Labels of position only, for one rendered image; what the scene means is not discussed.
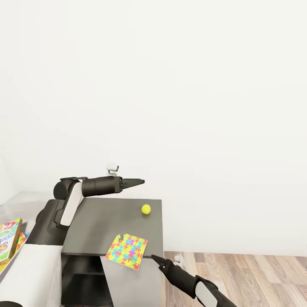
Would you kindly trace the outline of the tennis ball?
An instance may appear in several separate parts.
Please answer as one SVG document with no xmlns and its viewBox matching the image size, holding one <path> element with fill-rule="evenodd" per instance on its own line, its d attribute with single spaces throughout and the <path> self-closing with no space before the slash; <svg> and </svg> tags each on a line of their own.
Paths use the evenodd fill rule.
<svg viewBox="0 0 307 307">
<path fill-rule="evenodd" d="M 144 213 L 144 214 L 149 214 L 150 213 L 150 211 L 151 211 L 151 208 L 150 208 L 150 206 L 149 205 L 144 205 L 143 207 L 142 207 L 142 212 Z"/>
</svg>

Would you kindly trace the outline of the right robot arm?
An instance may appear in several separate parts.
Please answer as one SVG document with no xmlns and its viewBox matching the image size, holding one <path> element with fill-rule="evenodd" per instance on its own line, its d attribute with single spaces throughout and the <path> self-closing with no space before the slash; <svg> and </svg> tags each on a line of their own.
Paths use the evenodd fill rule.
<svg viewBox="0 0 307 307">
<path fill-rule="evenodd" d="M 188 294 L 192 299 L 200 301 L 204 307 L 237 307 L 229 300 L 219 288 L 211 281 L 196 275 L 195 277 L 185 271 L 186 265 L 182 255 L 175 256 L 175 262 L 170 259 L 151 255 L 160 266 L 168 281 Z"/>
</svg>

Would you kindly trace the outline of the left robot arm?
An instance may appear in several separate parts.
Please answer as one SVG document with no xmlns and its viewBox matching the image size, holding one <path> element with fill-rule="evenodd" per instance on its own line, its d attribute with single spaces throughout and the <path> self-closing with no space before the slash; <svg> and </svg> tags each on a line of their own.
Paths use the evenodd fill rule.
<svg viewBox="0 0 307 307">
<path fill-rule="evenodd" d="M 0 283 L 0 307 L 46 307 L 61 250 L 83 197 L 121 193 L 145 183 L 121 179 L 119 166 L 107 164 L 106 177 L 61 178 L 36 217 L 35 226 L 19 255 Z"/>
</svg>

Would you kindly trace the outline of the jigsaw puzzle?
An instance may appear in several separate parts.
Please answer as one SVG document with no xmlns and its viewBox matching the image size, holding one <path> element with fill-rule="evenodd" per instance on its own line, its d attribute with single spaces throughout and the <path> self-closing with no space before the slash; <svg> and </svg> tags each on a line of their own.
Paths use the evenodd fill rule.
<svg viewBox="0 0 307 307">
<path fill-rule="evenodd" d="M 117 235 L 105 259 L 135 269 L 137 272 L 148 241 L 128 234 L 124 235 L 123 240 L 119 239 L 120 235 Z"/>
<path fill-rule="evenodd" d="M 16 252 L 18 251 L 18 249 L 22 246 L 22 244 L 25 243 L 26 239 L 27 238 L 25 237 L 23 232 L 19 234 L 18 239 L 17 239 L 17 244 L 16 244 L 16 247 L 15 247 L 13 255 L 15 255 Z"/>
</svg>

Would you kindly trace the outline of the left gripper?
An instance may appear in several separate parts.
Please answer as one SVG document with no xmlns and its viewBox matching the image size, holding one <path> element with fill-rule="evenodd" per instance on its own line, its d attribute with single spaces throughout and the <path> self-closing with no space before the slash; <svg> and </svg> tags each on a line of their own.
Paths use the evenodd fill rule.
<svg viewBox="0 0 307 307">
<path fill-rule="evenodd" d="M 144 184 L 142 179 L 121 179 L 121 176 L 97 177 L 95 181 L 95 190 L 97 196 L 121 193 L 126 188 Z"/>
</svg>

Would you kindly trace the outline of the toy box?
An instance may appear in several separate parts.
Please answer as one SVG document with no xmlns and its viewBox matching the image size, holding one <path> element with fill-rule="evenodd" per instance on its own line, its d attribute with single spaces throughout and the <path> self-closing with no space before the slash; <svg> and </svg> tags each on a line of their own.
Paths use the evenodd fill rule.
<svg viewBox="0 0 307 307">
<path fill-rule="evenodd" d="M 48 200 L 5 203 L 0 206 L 0 225 L 17 218 L 21 218 L 23 222 L 20 228 L 20 233 L 31 233 L 35 226 L 37 215 L 44 209 L 47 202 Z M 12 257 L 12 259 L 8 262 L 5 268 L 0 272 L 0 283 L 3 281 L 3 278 L 6 276 L 7 272 L 10 270 L 23 246 L 24 243 Z"/>
</svg>

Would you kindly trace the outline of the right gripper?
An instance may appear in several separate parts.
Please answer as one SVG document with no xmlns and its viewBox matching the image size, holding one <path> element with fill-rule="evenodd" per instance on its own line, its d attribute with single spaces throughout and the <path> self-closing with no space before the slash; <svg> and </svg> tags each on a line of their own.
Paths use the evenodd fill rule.
<svg viewBox="0 0 307 307">
<path fill-rule="evenodd" d="M 170 259 L 165 260 L 164 258 L 156 255 L 151 255 L 151 258 L 154 259 L 160 265 L 159 269 L 164 273 L 168 281 L 173 286 L 176 286 L 183 291 L 183 282 L 188 272 L 174 265 L 174 263 Z"/>
</svg>

